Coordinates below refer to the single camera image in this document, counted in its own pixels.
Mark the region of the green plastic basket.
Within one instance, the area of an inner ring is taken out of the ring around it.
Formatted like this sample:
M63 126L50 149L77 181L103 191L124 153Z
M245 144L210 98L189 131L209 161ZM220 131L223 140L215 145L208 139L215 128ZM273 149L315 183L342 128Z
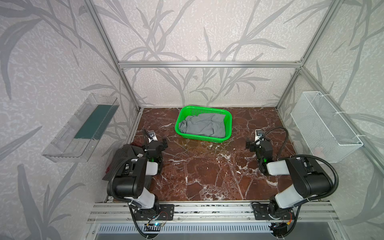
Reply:
M175 131L185 139L223 143L232 136L232 114L223 109L184 107Z

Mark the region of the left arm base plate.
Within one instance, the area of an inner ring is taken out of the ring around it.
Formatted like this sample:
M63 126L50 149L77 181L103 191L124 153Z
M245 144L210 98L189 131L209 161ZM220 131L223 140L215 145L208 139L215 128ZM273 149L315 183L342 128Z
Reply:
M173 204L159 204L152 209L147 210L134 210L135 220L137 221L149 221L149 220L161 220L171 221L174 218L175 205Z

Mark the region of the grey long sleeve shirt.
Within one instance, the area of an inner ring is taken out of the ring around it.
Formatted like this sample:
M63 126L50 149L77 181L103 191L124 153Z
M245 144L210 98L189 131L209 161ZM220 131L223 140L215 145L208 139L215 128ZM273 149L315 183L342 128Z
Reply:
M221 139L226 136L224 119L225 115L214 113L187 116L179 123L179 131L183 134Z

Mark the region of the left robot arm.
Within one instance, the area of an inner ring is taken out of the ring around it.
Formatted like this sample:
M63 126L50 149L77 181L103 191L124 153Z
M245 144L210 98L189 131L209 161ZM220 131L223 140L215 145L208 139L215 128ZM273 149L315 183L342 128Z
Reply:
M141 212L160 212L158 197L152 194L146 184L163 168L163 152L168 148L166 139L150 140L143 146L124 145L117 150L117 165L110 171L111 178L107 194L129 207Z

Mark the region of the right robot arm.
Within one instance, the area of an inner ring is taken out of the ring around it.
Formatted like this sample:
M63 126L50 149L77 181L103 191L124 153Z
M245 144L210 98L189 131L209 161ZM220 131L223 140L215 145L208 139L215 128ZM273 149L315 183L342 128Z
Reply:
M266 176L290 176L292 184L271 198L269 203L251 203L257 220L294 217L293 208L327 198L339 186L339 176L327 161L312 155L295 155L273 160L269 141L246 141L246 149L256 154L259 170Z

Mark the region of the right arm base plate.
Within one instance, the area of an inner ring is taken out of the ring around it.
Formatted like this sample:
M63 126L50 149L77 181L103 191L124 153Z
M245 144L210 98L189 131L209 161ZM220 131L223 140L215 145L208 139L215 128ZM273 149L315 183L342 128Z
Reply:
M251 207L256 220L292 221L295 218L292 208L282 209L275 202L252 202Z

